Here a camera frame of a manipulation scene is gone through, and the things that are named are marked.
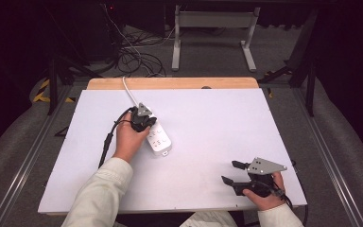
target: white tabletop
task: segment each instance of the white tabletop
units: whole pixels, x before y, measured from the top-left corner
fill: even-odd
[[[255,206],[222,182],[246,182],[232,161],[261,157],[282,172],[293,205],[306,200],[261,89],[131,90],[158,117],[173,143],[166,157],[143,144],[120,213],[244,210]],[[67,213],[96,172],[113,121],[133,103],[126,91],[83,91],[38,212]],[[107,158],[115,146],[113,137]]]

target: white sleeve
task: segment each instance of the white sleeve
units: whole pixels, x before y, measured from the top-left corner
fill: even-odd
[[[112,227],[131,177],[132,168],[126,161],[111,158],[105,162],[78,191],[62,227]]]
[[[302,227],[303,224],[287,204],[266,211],[258,211],[261,227]]]

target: hand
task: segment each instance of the hand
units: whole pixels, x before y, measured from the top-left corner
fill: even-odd
[[[130,112],[126,113],[121,121],[116,128],[116,151],[113,157],[121,158],[130,163],[134,154],[143,144],[144,139],[149,135],[150,127],[141,132],[135,131],[130,124]]]
[[[280,172],[274,172],[272,173],[273,181],[282,189],[285,191],[285,185],[283,184],[283,178],[282,174]],[[284,200],[281,200],[280,197],[277,197],[273,194],[270,194],[266,198],[262,198],[252,192],[249,189],[244,189],[243,194],[247,196],[255,205],[258,206],[258,209],[260,211],[266,211],[272,208],[275,208],[277,206],[283,205],[285,203]]]

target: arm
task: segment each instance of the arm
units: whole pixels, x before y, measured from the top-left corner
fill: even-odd
[[[282,174],[275,172],[272,174],[273,181],[285,190]],[[301,221],[288,207],[285,201],[271,194],[266,198],[262,198],[249,189],[244,189],[243,194],[246,195],[253,203],[258,206],[258,218],[262,227],[301,227]]]
[[[130,113],[123,120],[130,121]],[[130,161],[148,134],[149,128],[136,132],[129,122],[117,126],[113,157],[78,191],[62,226],[113,226],[132,177]]]

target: person's left hand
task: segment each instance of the person's left hand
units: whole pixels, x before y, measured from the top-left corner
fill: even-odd
[[[143,144],[144,139],[149,135],[150,127],[141,132],[135,131],[130,124],[130,112],[126,113],[121,121],[116,128],[116,151],[113,157],[121,158],[130,163],[134,154]]]

